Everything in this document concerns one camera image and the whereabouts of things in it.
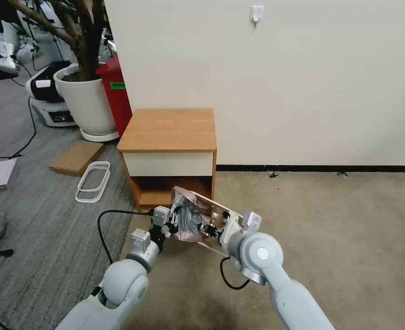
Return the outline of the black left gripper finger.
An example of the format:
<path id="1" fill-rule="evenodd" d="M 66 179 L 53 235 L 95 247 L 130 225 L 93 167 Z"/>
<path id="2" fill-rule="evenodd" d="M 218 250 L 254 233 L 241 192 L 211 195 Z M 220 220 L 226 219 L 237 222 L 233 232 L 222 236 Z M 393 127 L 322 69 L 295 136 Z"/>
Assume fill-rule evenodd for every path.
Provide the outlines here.
<path id="1" fill-rule="evenodd" d="M 186 204 L 171 204 L 170 205 L 170 222 L 180 222 L 186 219 Z"/>
<path id="2" fill-rule="evenodd" d="M 190 238 L 190 232 L 187 231 L 186 226 L 180 223 L 168 222 L 170 233 L 175 238 Z"/>

